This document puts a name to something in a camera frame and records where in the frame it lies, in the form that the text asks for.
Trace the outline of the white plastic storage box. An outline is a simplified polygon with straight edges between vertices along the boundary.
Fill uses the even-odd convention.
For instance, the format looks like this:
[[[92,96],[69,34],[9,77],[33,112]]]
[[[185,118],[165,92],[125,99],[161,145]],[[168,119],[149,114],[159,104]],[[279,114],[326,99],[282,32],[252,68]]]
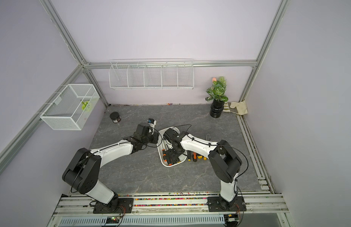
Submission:
[[[172,143],[164,138],[164,134],[168,129],[174,130],[177,134],[180,133],[177,127],[168,127],[159,131],[157,149],[161,163],[165,167],[178,165],[187,160],[187,151],[178,152],[174,149]]]

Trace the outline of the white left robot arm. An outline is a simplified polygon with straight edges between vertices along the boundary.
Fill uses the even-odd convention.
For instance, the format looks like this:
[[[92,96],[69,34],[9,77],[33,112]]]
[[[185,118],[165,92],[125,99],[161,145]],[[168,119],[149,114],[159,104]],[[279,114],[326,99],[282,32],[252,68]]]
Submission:
[[[156,145],[159,133],[155,129],[156,121],[152,118],[147,123],[140,123],[132,136],[102,148],[77,150],[62,175],[62,180],[77,192],[87,195],[107,205],[118,205],[118,194],[110,190],[99,180],[100,168],[120,157],[134,154],[145,149],[148,144]]]

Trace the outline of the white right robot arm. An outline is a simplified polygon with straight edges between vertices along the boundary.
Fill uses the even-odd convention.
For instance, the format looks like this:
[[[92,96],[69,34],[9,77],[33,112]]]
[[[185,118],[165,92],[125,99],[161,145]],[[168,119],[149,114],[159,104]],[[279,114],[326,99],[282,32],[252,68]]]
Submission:
[[[210,142],[194,137],[187,132],[177,132],[168,128],[162,135],[163,145],[161,158],[168,167],[181,164],[185,161],[183,155],[203,156],[207,158],[216,176],[221,182],[221,191],[218,199],[208,199],[209,211],[240,211],[237,202],[237,177],[241,169],[242,160],[230,144],[221,140]]]

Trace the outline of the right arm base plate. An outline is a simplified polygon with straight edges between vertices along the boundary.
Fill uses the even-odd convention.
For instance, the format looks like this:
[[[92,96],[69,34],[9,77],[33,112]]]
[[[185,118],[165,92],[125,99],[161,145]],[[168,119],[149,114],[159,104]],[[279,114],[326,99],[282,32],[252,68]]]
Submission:
[[[244,198],[236,196],[232,201],[227,201],[221,196],[208,197],[207,206],[209,212],[243,212],[247,211]]]

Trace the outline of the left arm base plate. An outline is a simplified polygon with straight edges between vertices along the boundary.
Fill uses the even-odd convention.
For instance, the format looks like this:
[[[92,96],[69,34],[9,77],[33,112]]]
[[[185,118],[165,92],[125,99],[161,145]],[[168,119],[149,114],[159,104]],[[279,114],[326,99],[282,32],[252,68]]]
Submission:
[[[133,209],[134,198],[115,198],[109,204],[96,202],[94,214],[111,214],[111,213],[131,213]]]

